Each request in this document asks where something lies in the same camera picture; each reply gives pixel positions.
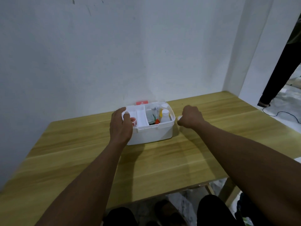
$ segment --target white plastic box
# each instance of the white plastic box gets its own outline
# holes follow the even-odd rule
[[[146,110],[156,108],[157,106],[160,109],[160,106],[165,103],[166,102],[153,102],[126,107],[126,111],[130,113],[130,117],[134,117],[137,120],[137,124],[133,127],[133,135],[128,142],[128,145],[149,143],[172,137],[172,127],[175,124],[175,114],[169,105],[167,109],[169,110],[171,121],[149,125],[146,117]]]

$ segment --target black pants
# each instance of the black pants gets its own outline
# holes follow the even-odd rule
[[[225,203],[215,195],[203,197],[197,212],[197,225],[241,225],[236,221]],[[133,213],[124,207],[113,209],[104,219],[103,226],[133,225],[138,226]]]
[[[269,82],[262,93],[260,102],[268,105],[284,87],[300,63],[301,43],[285,45]]]

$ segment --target wooden table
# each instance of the wooden table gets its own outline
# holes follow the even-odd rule
[[[301,156],[299,133],[229,92],[168,103],[176,116],[185,105],[194,105],[207,121],[221,129],[291,158]],[[110,119],[108,112],[49,124],[0,195],[1,225],[35,224],[57,195],[108,144]],[[108,208],[227,177],[196,133],[177,125],[173,132],[169,140],[124,149]]]

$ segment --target white object in hand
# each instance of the white object in hand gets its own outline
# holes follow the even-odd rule
[[[162,118],[160,123],[164,123],[164,122],[168,122],[170,121],[170,117],[169,117],[169,111],[167,109],[162,110]]]

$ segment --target forearm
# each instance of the forearm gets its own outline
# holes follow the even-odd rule
[[[100,225],[123,148],[109,143],[53,201],[36,225]]]
[[[208,122],[201,122],[194,130],[231,179],[270,220],[278,224],[300,220],[296,207],[301,204],[301,164]]]

